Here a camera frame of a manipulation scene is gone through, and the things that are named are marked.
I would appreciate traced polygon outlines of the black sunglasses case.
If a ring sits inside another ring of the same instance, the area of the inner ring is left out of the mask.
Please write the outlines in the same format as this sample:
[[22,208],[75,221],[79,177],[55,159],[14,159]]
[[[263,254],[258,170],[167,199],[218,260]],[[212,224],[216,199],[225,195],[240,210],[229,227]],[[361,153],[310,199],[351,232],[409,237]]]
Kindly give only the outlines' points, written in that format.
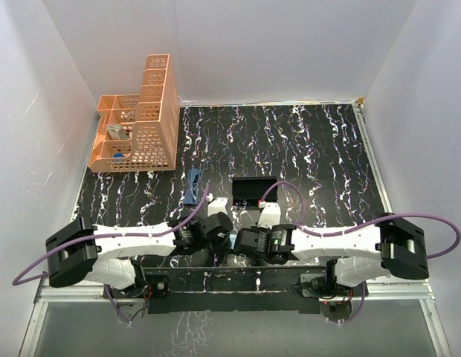
[[276,182],[274,176],[232,178],[233,204],[257,207],[267,189]]

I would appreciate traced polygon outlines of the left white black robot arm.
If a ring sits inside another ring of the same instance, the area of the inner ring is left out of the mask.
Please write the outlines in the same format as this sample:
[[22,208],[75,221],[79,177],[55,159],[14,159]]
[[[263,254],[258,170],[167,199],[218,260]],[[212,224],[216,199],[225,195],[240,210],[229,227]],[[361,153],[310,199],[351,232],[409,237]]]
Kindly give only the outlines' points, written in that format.
[[193,217],[183,226],[174,221],[128,228],[94,225],[80,217],[45,242],[49,285],[64,288],[87,280],[137,297],[146,288],[146,278],[132,257],[173,257],[208,246],[227,248],[232,230],[233,223],[223,212]]

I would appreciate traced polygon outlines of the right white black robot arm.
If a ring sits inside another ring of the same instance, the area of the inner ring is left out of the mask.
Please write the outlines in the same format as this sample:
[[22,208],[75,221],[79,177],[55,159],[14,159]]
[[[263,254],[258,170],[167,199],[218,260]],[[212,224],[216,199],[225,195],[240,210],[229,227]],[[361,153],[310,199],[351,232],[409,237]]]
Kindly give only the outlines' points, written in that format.
[[312,284],[319,295],[341,295],[386,275],[406,280],[429,277],[425,233],[398,214],[341,231],[293,224],[243,228],[236,235],[234,249],[280,265],[289,260],[307,263],[315,257],[330,257],[326,275]]

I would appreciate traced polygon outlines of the light blue cleaning cloth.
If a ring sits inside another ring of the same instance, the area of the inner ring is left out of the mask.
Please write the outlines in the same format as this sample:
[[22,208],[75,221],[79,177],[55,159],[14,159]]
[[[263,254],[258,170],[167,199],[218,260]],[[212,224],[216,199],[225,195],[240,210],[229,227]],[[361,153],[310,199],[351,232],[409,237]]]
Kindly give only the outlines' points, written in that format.
[[229,240],[230,240],[230,249],[232,251],[234,251],[236,249],[236,238],[237,238],[237,235],[236,234],[231,234],[229,236]]

